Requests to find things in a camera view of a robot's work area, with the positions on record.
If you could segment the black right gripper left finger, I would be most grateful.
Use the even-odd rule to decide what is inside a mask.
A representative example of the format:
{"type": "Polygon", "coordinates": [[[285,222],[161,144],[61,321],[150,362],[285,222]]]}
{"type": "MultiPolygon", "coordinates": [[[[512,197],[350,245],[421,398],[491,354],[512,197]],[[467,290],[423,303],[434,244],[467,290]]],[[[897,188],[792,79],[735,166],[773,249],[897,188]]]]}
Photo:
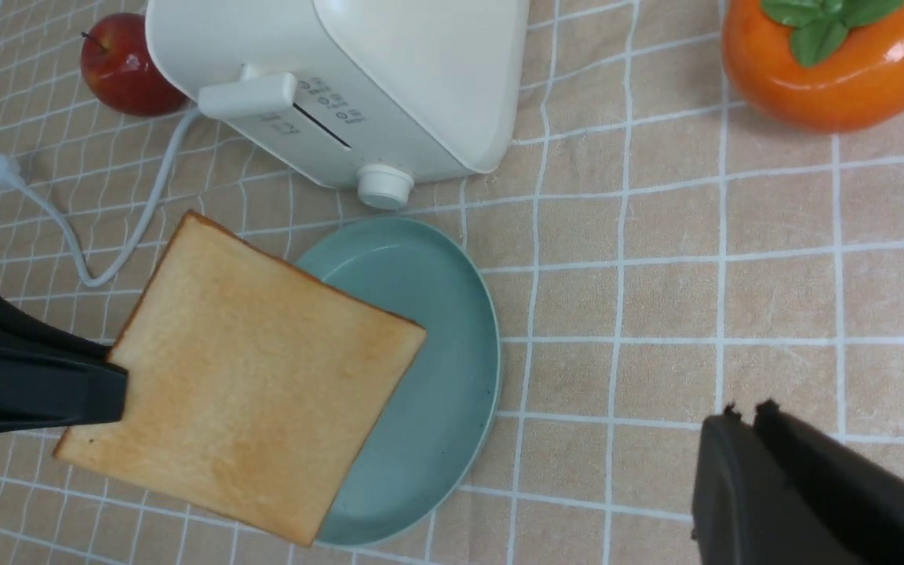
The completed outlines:
{"type": "Polygon", "coordinates": [[[108,354],[0,296],[0,433],[119,421],[129,376],[108,354]]]}

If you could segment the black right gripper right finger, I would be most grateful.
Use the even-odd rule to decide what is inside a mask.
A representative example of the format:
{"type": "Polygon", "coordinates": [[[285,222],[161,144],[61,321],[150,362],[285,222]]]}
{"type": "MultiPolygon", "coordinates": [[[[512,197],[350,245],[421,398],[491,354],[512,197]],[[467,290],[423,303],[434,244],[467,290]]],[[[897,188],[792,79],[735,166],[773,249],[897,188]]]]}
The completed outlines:
{"type": "Polygon", "coordinates": [[[904,564],[904,479],[774,400],[702,422],[691,515],[703,564],[904,564]]]}

